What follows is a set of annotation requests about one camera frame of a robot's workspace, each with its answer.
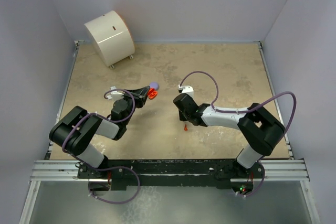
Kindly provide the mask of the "orange earbud charging case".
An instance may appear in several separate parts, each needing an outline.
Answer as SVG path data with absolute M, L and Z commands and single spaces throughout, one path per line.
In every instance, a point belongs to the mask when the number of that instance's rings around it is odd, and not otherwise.
M 157 96 L 157 94 L 158 93 L 154 88 L 150 88 L 148 93 L 147 93 L 147 96 L 150 100 L 153 100 Z

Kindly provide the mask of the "lilac earbud charging case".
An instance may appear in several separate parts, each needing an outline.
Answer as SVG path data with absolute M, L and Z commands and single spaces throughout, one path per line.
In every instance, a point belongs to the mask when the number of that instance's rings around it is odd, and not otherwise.
M 155 90 L 158 90 L 159 89 L 159 84 L 157 82 L 151 82 L 149 84 L 150 88 L 154 88 Z

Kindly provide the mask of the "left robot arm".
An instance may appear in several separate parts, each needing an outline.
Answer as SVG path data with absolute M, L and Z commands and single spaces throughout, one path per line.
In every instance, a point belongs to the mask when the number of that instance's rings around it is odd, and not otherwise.
M 131 117 L 136 109 L 142 108 L 148 98 L 150 86 L 134 90 L 113 88 L 103 97 L 114 99 L 108 116 L 88 112 L 75 106 L 50 131 L 49 139 L 60 146 L 64 153 L 71 155 L 89 166 L 96 178 L 108 172 L 108 158 L 98 151 L 91 140 L 95 135 L 117 141 L 127 131 Z

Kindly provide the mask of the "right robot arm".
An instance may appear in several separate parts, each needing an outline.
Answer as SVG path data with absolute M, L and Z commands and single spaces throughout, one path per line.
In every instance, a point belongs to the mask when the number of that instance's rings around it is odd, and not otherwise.
M 252 166 L 264 156 L 269 156 L 285 133 L 285 127 L 269 111 L 258 103 L 248 108 L 220 112 L 210 104 L 197 105 L 187 93 L 180 93 L 173 100 L 181 121 L 194 126 L 222 126 L 240 130 L 247 146 L 238 154 L 234 173 L 246 177 Z

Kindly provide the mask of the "white cylindrical box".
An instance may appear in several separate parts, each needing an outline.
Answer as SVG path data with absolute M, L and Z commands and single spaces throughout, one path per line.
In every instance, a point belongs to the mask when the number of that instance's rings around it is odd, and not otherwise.
M 110 11 L 87 23 L 85 28 L 103 63 L 110 68 L 125 59 L 133 59 L 135 45 L 129 28 L 122 17 Z

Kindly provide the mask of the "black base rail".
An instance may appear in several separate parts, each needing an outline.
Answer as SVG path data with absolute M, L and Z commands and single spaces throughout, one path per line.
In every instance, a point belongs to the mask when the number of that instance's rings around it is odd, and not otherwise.
M 263 179 L 261 163 L 251 168 L 240 166 L 234 159 L 109 159 L 107 170 L 95 170 L 80 162 L 78 178 L 97 182 L 106 179 L 111 190 L 129 186 L 215 187 L 251 191 L 253 183 Z

